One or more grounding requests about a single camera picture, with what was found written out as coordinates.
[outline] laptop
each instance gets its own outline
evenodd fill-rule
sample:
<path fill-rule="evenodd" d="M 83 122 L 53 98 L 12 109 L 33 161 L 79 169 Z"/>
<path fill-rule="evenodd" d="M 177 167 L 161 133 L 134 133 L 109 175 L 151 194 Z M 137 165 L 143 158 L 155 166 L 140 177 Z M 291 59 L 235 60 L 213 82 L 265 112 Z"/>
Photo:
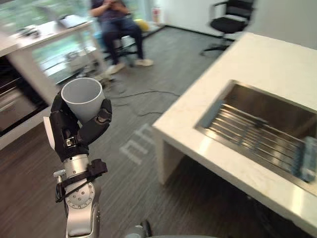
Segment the laptop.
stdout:
<path fill-rule="evenodd" d="M 49 6 L 37 5 L 35 7 L 44 12 L 44 14 L 48 17 L 50 21 L 55 21 L 58 25 L 65 28 L 72 28 L 87 22 L 85 18 L 77 15 L 66 15 L 64 17 L 58 17 L 57 13 Z"/>

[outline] cup rim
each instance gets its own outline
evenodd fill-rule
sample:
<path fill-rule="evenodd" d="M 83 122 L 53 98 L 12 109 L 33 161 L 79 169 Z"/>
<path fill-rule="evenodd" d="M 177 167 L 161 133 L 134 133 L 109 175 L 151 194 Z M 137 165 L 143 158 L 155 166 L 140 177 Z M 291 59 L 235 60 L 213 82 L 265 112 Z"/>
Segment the cup rim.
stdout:
<path fill-rule="evenodd" d="M 100 91 L 99 91 L 98 95 L 97 95 L 96 97 L 94 97 L 93 99 L 91 99 L 91 100 L 89 100 L 89 101 L 87 101 L 87 102 L 84 102 L 84 103 L 73 103 L 73 102 L 70 102 L 70 101 L 66 100 L 66 99 L 64 98 L 64 95 L 63 95 L 64 88 L 65 88 L 68 84 L 70 84 L 70 83 L 72 83 L 72 82 L 74 82 L 74 81 L 80 80 L 80 79 L 89 79 L 89 80 L 91 80 L 91 81 L 95 81 L 95 82 L 100 86 Z M 76 79 L 71 80 L 70 82 L 66 83 L 66 84 L 63 86 L 60 95 L 61 95 L 61 98 L 63 98 L 63 100 L 64 100 L 65 102 L 67 102 L 67 103 L 70 103 L 70 104 L 73 104 L 73 105 L 82 105 L 82 104 L 87 104 L 87 103 L 92 102 L 92 101 L 95 100 L 97 97 L 99 97 L 101 93 L 103 93 L 103 86 L 101 85 L 101 83 L 100 83 L 99 81 L 97 81 L 97 80 L 94 79 L 94 78 L 86 78 L 86 77 L 84 77 L 84 78 L 76 78 Z"/>

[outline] jeans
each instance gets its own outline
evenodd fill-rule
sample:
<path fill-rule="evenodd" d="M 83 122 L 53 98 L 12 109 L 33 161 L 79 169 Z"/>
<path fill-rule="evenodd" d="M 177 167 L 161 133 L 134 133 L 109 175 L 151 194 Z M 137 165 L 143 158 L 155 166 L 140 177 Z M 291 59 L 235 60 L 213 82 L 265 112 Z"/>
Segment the jeans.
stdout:
<path fill-rule="evenodd" d="M 138 58 L 144 58 L 142 30 L 131 18 L 120 17 L 107 20 L 101 23 L 101 28 L 103 32 L 103 41 L 112 58 L 112 64 L 119 63 L 118 56 L 115 52 L 114 41 L 120 39 L 122 36 L 131 36 L 134 38 L 138 50 Z"/>

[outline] blue shirt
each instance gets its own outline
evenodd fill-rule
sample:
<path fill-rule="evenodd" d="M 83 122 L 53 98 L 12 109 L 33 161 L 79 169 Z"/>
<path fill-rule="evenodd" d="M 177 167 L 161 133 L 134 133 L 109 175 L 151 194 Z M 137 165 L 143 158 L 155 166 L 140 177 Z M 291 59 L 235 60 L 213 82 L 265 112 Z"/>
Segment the blue shirt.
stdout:
<path fill-rule="evenodd" d="M 104 0 L 91 0 L 91 9 L 100 7 L 103 4 L 104 4 Z M 107 21 L 107 20 L 123 17 L 125 15 L 126 14 L 121 12 L 121 11 L 108 9 L 108 10 L 104 11 L 104 13 L 101 16 L 98 17 L 98 21 L 99 22 L 103 22 L 103 21 Z"/>

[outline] white countertop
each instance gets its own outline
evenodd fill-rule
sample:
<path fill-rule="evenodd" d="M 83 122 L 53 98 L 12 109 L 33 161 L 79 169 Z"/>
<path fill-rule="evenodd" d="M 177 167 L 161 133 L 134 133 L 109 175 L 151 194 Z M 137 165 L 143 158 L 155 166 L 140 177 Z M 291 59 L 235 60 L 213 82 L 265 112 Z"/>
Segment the white countertop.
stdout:
<path fill-rule="evenodd" d="M 18 49 L 18 43 L 14 37 L 0 31 L 0 57 L 10 54 Z"/>
<path fill-rule="evenodd" d="M 317 237 L 317 197 L 194 127 L 231 79 L 317 110 L 317 51 L 244 34 L 160 118 L 171 145 Z"/>
<path fill-rule="evenodd" d="M 15 34 L 13 35 L 13 37 L 16 38 L 16 41 L 19 44 L 19 48 L 24 49 L 34 45 L 38 45 L 48 40 L 52 40 L 62 35 L 72 34 L 74 31 L 80 31 L 81 29 L 89 27 L 91 23 L 91 21 L 88 21 L 73 28 L 65 28 L 59 26 L 55 21 L 50 21 L 37 26 L 40 32 L 40 36 L 38 38 L 33 38 L 30 36 L 20 36 L 19 34 Z"/>

